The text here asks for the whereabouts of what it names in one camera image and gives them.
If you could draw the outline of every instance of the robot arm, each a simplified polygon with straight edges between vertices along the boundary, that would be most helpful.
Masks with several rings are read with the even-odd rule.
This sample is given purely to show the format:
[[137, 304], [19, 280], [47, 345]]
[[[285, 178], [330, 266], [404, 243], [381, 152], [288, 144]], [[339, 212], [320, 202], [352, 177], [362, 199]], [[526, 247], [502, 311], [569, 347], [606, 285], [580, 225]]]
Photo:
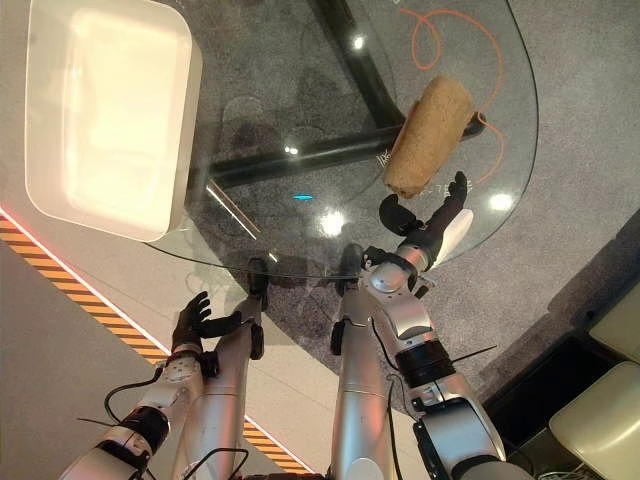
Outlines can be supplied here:
[[180, 313], [172, 355], [158, 381], [129, 415], [67, 468], [61, 480], [128, 480], [144, 472], [171, 426], [183, 422], [189, 405], [202, 392], [198, 328], [210, 313], [206, 296], [204, 292], [196, 296]]
[[419, 297], [417, 275], [439, 263], [466, 234], [473, 215], [463, 209], [461, 172], [450, 196], [426, 223], [388, 197], [382, 223], [406, 239], [394, 254], [365, 252], [363, 287], [385, 350], [395, 359], [420, 419], [414, 434], [434, 480], [522, 480], [524, 471], [504, 463], [500, 436], [464, 377], [456, 372]]

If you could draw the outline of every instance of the white tray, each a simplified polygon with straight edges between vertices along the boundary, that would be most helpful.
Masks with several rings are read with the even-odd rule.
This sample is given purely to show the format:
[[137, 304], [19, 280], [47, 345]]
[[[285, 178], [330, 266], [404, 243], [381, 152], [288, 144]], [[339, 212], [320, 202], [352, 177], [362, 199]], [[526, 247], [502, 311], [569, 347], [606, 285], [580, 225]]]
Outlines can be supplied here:
[[43, 213], [140, 241], [181, 215], [202, 55], [148, 0], [33, 0], [25, 178]]

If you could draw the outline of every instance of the orange wire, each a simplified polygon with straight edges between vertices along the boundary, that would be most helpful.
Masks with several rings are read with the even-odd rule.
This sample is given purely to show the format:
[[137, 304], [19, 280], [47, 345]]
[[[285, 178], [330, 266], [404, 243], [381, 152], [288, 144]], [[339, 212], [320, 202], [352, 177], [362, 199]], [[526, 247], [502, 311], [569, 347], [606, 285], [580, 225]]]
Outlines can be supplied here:
[[[431, 68], [433, 68], [438, 63], [438, 60], [440, 60], [440, 57], [442, 55], [442, 42], [440, 40], [440, 34], [438, 33], [438, 30], [435, 28], [433, 23], [430, 21], [431, 17], [435, 17], [437, 15], [452, 15], [458, 18], [462, 18], [463, 20], [467, 21], [468, 23], [476, 27], [478, 30], [480, 30], [491, 41], [491, 44], [493, 45], [493, 48], [496, 52], [496, 57], [498, 60], [498, 68], [496, 70], [496, 83], [493, 87], [493, 90], [491, 91], [491, 94], [485, 100], [485, 102], [480, 106], [480, 108], [478, 108], [479, 112], [483, 112], [484, 110], [486, 110], [489, 107], [489, 105], [495, 100], [498, 94], [498, 91], [500, 90], [500, 88], [502, 87], [502, 84], [504, 83], [504, 57], [502, 55], [502, 49], [500, 48], [500, 45], [498, 44], [498, 41], [496, 40], [495, 36], [478, 20], [476, 20], [475, 18], [465, 13], [459, 12], [457, 10], [440, 8], [437, 10], [432, 10], [422, 15], [420, 13], [414, 12], [413, 10], [401, 8], [400, 12], [406, 13], [408, 15], [412, 15], [418, 19], [418, 22], [416, 23], [416, 26], [413, 29], [413, 33], [411, 35], [411, 57], [413, 59], [414, 65], [423, 72], [426, 72]], [[420, 32], [420, 28], [422, 27], [422, 25], [427, 26], [436, 44], [436, 54], [433, 60], [427, 65], [423, 65], [422, 63], [420, 63], [416, 53], [417, 43], [418, 43], [418, 40], [417, 40], [418, 33]], [[498, 169], [498, 167], [502, 163], [502, 158], [504, 156], [504, 147], [505, 147], [504, 135], [502, 134], [502, 132], [496, 126], [492, 125], [491, 123], [485, 120], [482, 120], [481, 118], [480, 118], [480, 122], [495, 134], [498, 140], [498, 143], [500, 145], [500, 149], [499, 149], [498, 157], [496, 158], [496, 161], [494, 162], [491, 169], [487, 173], [485, 173], [482, 177], [480, 177], [476, 181], [476, 183], [483, 183], [489, 177], [491, 177], [491, 175], [495, 173], [495, 171]]]

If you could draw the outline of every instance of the glass table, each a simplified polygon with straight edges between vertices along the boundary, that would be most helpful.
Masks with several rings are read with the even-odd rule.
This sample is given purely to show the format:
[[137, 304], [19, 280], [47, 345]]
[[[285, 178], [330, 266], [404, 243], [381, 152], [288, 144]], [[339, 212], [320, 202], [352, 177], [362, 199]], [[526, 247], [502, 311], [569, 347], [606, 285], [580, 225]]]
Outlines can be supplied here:
[[185, 215], [149, 244], [230, 270], [335, 277], [356, 242], [393, 251], [379, 221], [384, 165], [434, 76], [459, 80], [486, 116], [422, 194], [427, 219], [455, 172], [474, 222], [449, 259], [506, 221], [537, 141], [531, 65], [505, 0], [171, 0], [204, 62]]

